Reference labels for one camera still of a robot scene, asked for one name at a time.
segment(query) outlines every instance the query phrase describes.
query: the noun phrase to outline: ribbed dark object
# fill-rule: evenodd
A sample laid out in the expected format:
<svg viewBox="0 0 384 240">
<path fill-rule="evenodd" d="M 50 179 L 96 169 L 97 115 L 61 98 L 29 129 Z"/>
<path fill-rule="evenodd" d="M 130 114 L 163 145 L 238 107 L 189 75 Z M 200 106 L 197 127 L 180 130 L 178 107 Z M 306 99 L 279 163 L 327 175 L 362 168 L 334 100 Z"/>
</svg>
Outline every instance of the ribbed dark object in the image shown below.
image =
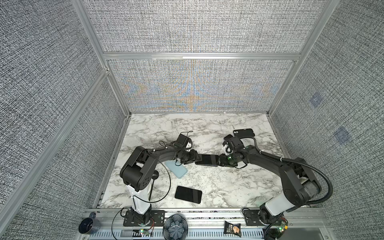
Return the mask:
<svg viewBox="0 0 384 240">
<path fill-rule="evenodd" d="M 166 240 L 184 240 L 188 234 L 188 224 L 184 217 L 172 215 L 165 222 L 163 236 Z"/>
</svg>

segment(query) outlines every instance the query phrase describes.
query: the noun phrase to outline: snack package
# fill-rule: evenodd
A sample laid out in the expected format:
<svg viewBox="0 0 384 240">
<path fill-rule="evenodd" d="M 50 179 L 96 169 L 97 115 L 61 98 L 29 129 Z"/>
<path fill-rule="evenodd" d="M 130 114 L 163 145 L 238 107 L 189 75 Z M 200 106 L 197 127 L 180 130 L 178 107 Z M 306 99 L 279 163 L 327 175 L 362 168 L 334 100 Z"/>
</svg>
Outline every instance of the snack package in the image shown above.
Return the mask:
<svg viewBox="0 0 384 240">
<path fill-rule="evenodd" d="M 225 223 L 224 223 L 224 234 L 232 233 L 232 234 L 235 234 L 235 235 L 241 237 L 240 227 L 241 227 L 241 223 L 232 224 L 232 223 L 229 223 L 229 222 L 225 221 Z"/>
</svg>

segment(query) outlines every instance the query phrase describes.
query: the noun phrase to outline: smartphone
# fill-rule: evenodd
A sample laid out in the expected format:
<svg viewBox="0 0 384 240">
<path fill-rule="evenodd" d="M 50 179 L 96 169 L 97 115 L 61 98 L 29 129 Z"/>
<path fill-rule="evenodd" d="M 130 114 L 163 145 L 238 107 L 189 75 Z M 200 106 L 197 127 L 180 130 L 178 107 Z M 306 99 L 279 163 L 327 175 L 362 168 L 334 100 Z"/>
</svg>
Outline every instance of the smartphone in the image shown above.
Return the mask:
<svg viewBox="0 0 384 240">
<path fill-rule="evenodd" d="M 182 187 L 177 186 L 175 198 L 180 200 L 185 200 L 188 202 L 194 202 L 197 204 L 201 203 L 201 195 L 203 194 L 202 191 L 188 188 L 188 187 Z"/>
<path fill-rule="evenodd" d="M 201 161 L 195 162 L 196 165 L 205 165 L 205 166 L 218 166 L 218 155 L 213 154 L 199 154 Z"/>
</svg>

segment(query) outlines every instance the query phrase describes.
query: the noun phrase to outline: white marble tabletop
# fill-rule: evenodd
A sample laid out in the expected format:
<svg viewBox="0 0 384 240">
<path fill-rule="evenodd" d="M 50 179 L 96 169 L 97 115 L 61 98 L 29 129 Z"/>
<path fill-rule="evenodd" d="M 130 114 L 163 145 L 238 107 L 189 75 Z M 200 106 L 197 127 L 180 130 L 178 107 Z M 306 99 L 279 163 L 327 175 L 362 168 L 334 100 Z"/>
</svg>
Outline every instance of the white marble tabletop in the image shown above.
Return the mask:
<svg viewBox="0 0 384 240">
<path fill-rule="evenodd" d="M 177 139 L 180 132 L 192 130 L 193 149 L 201 154 L 221 154 L 223 137 L 235 129 L 252 128 L 260 149 L 282 156 L 282 151 L 265 114 L 134 114 L 125 134 L 100 208 L 130 206 L 132 200 L 119 176 L 120 170 L 137 146 L 159 147 Z M 243 169 L 184 165 L 188 172 L 178 179 L 172 172 L 168 196 L 152 208 L 259 207 L 281 192 L 280 178 L 256 165 Z M 161 164 L 154 182 L 151 201 L 162 198 L 169 177 Z M 201 190 L 200 204 L 175 199 L 177 186 Z"/>
</svg>

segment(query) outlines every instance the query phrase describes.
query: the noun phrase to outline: gray panel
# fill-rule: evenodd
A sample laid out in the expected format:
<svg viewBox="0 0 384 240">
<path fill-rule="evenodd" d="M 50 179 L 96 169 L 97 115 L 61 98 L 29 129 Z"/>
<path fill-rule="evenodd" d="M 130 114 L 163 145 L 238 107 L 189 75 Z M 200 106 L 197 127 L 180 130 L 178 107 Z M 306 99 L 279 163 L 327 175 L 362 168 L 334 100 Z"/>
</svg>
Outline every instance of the gray panel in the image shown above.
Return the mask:
<svg viewBox="0 0 384 240">
<path fill-rule="evenodd" d="M 105 80 L 1 239 L 73 239 L 124 118 Z"/>
<path fill-rule="evenodd" d="M 342 0 L 272 120 L 292 157 L 323 170 L 339 240 L 382 239 L 384 2 Z"/>
<path fill-rule="evenodd" d="M 104 51 L 300 52 L 326 0 L 85 0 Z"/>
<path fill-rule="evenodd" d="M 131 111 L 267 111 L 290 60 L 110 60 Z"/>
<path fill-rule="evenodd" d="M 101 70 L 67 1 L 2 1 L 0 207 Z"/>
</svg>

